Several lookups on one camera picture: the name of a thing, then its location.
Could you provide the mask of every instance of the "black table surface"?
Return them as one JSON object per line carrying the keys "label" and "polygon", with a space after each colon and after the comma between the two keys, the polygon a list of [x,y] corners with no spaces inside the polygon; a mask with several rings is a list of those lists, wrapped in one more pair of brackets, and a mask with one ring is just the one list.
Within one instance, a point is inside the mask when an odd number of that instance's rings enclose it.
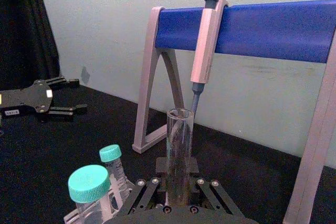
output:
{"label": "black table surface", "polygon": [[[73,122],[40,123],[33,116],[3,120],[1,223],[62,223],[75,208],[67,180],[77,168],[101,164],[98,151],[119,144],[128,179],[150,179],[165,140],[143,154],[132,150],[137,104],[81,86],[54,92],[57,106],[89,104]],[[150,110],[148,132],[166,121]],[[300,158],[200,125],[194,126],[192,155],[206,179],[218,179],[248,218],[281,223]],[[336,170],[324,167],[311,223],[336,223]]]}

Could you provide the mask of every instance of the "pink stand leg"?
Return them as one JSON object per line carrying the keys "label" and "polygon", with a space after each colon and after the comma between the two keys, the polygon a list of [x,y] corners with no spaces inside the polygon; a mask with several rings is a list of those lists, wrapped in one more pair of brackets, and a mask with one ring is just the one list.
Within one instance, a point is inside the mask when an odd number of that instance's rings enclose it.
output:
{"label": "pink stand leg", "polygon": [[172,87],[174,103],[177,108],[183,108],[183,97],[177,68],[175,51],[173,49],[155,48],[155,38],[159,21],[159,14],[163,7],[154,7],[151,11],[147,26],[145,49],[143,56],[139,103],[135,125],[133,150],[143,153],[150,147],[166,138],[167,125],[164,125],[146,136],[148,110],[152,93],[153,80],[159,56],[162,55]]}
{"label": "pink stand leg", "polygon": [[308,224],[336,124],[336,32],[310,125],[294,190],[283,223]]}

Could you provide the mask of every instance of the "screw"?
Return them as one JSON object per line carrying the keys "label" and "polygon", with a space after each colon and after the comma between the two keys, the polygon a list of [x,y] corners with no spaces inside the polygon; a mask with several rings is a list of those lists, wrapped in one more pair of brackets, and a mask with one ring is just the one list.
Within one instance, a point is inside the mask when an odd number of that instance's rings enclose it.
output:
{"label": "screw", "polygon": [[198,213],[198,208],[197,208],[197,207],[191,207],[191,208],[190,208],[190,212],[191,212],[192,214],[196,214],[196,213]]}
{"label": "screw", "polygon": [[172,212],[172,208],[169,207],[169,206],[165,206],[165,207],[163,208],[163,212],[164,212],[165,214],[170,214],[170,213]]}
{"label": "screw", "polygon": [[199,178],[199,179],[197,180],[197,183],[198,183],[199,185],[202,185],[202,184],[204,184],[204,179],[202,179],[202,178]]}
{"label": "screw", "polygon": [[142,179],[138,181],[138,186],[143,186],[145,184],[145,181],[143,181]]}
{"label": "screw", "polygon": [[153,179],[152,179],[152,183],[153,183],[153,184],[157,184],[158,182],[159,182],[159,180],[158,180],[157,178],[153,178]]}
{"label": "screw", "polygon": [[214,181],[211,182],[211,185],[212,185],[212,186],[219,186],[219,183],[218,183],[218,181],[215,181],[215,180],[214,180]]}

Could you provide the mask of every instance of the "black curtain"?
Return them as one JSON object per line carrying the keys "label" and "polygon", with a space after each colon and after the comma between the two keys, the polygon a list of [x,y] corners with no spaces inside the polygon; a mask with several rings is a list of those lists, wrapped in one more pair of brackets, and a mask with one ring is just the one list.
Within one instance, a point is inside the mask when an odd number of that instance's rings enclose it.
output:
{"label": "black curtain", "polygon": [[59,76],[59,61],[43,0],[0,0],[0,90]]}

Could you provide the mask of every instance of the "gray wall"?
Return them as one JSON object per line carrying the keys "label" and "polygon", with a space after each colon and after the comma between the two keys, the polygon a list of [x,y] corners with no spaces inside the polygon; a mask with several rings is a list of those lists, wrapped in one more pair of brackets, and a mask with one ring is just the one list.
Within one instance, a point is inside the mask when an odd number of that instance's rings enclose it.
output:
{"label": "gray wall", "polygon": [[[44,0],[62,73],[88,87],[137,102],[146,24],[153,6],[203,6],[203,0]],[[228,0],[231,5],[302,0]],[[194,53],[178,51],[186,106]],[[301,156],[324,65],[215,55],[196,122]],[[162,60],[151,107],[174,107]],[[336,168],[336,134],[327,164]]]}

